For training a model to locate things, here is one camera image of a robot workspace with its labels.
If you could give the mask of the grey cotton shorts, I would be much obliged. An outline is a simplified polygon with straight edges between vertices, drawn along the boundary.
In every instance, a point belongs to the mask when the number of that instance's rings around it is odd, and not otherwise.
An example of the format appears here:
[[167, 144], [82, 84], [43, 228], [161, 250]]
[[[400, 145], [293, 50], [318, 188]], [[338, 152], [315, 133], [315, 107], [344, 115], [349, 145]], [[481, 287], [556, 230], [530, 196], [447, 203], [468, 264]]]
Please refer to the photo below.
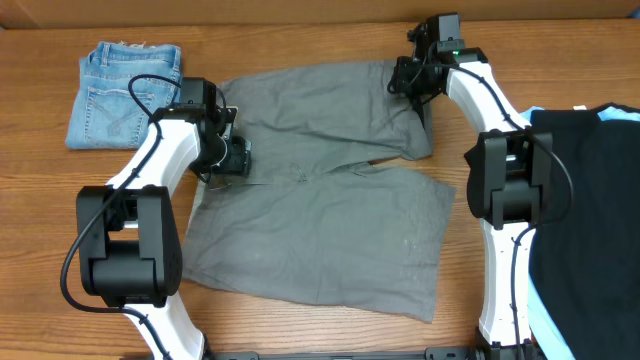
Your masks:
[[245, 177], [200, 185], [183, 244], [202, 285], [431, 322], [455, 191], [390, 160], [433, 150], [428, 118], [387, 90], [388, 61], [226, 81]]

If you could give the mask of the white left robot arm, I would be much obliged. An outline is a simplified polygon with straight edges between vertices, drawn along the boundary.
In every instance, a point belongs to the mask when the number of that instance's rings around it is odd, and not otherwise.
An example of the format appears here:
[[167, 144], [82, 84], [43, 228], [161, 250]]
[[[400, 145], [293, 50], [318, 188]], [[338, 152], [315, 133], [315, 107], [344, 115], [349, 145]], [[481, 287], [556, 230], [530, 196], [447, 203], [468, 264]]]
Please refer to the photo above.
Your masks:
[[171, 197], [187, 171], [207, 185], [220, 175], [247, 176], [251, 144], [234, 135], [237, 110], [214, 83], [191, 77], [178, 86], [178, 101], [148, 114], [148, 136], [126, 167], [78, 193], [78, 236], [60, 288], [78, 310], [126, 316], [154, 359], [209, 359], [207, 337], [178, 292], [182, 251]]

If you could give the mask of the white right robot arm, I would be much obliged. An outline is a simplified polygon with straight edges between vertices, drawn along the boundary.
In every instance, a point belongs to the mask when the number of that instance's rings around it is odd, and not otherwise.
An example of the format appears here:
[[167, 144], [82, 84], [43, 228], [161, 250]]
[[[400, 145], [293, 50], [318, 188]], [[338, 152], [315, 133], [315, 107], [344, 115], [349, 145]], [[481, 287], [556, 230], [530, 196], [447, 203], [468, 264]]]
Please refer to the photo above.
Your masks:
[[485, 251], [484, 300], [478, 332], [490, 352], [511, 353], [531, 341], [529, 250], [550, 192], [552, 137], [535, 135], [497, 84], [484, 52], [465, 44], [460, 17], [429, 17], [407, 34], [409, 56], [397, 59], [387, 90], [423, 117], [445, 95], [477, 135], [465, 153], [467, 203], [479, 219]]

